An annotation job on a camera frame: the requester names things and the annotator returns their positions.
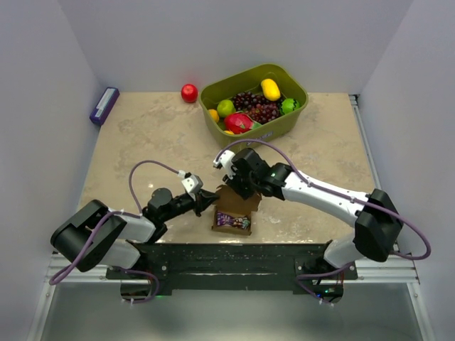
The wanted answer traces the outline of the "purple candy bar wrapper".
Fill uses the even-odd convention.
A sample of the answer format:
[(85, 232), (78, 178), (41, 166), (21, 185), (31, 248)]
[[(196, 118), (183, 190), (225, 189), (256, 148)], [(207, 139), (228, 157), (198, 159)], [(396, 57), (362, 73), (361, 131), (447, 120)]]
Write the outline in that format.
[(248, 229), (250, 227), (250, 219), (248, 216), (235, 217), (224, 212), (216, 213), (217, 227), (234, 227), (238, 229)]

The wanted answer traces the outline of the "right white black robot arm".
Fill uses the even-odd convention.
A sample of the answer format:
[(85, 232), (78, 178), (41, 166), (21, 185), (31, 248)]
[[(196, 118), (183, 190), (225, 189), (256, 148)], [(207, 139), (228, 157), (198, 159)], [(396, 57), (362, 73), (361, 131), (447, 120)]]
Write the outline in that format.
[(302, 266), (305, 274), (332, 279), (342, 268), (367, 258), (384, 262), (392, 253), (402, 223), (387, 193), (349, 191), (296, 170), (285, 163), (267, 164), (252, 148), (224, 151), (216, 161), (226, 185), (243, 199), (254, 194), (297, 202), (325, 212), (353, 228), (353, 233), (327, 242), (323, 251)]

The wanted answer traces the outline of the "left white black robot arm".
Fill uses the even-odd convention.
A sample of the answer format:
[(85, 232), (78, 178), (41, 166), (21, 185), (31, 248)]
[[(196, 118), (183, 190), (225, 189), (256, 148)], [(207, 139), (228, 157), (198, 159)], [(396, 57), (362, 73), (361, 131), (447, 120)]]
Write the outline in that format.
[(81, 272), (104, 264), (122, 267), (130, 278), (141, 278), (147, 261), (135, 245), (153, 244), (167, 232), (167, 221), (190, 211), (199, 217), (219, 198), (204, 189), (195, 195), (174, 196), (169, 189), (159, 188), (140, 216), (92, 200), (56, 229), (50, 244)]

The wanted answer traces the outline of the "brown cardboard paper box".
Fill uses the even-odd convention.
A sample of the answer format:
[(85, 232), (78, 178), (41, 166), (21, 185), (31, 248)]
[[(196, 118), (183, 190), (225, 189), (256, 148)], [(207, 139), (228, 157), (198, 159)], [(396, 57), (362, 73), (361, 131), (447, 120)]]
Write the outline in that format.
[[(262, 200), (260, 194), (253, 195), (247, 200), (243, 200), (227, 185), (217, 187), (216, 193), (220, 199), (214, 203), (213, 224), (211, 229), (214, 232), (226, 234), (234, 234), (240, 236), (250, 236), (252, 234), (253, 213), (258, 211), (259, 204)], [(248, 229), (238, 229), (234, 227), (217, 227), (216, 213), (224, 212), (235, 217), (248, 216), (250, 219), (250, 227)]]

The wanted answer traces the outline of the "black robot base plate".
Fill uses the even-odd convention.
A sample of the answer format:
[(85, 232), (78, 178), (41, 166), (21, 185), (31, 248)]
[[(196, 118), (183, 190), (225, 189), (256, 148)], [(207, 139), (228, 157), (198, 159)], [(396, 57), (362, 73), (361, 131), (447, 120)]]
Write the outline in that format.
[(143, 298), (150, 288), (162, 296), (176, 290), (291, 291), (331, 303), (339, 301), (354, 266), (343, 273), (304, 280), (301, 275), (322, 255), (323, 244), (152, 244), (127, 274), (111, 268), (107, 279), (120, 280), (124, 298)]

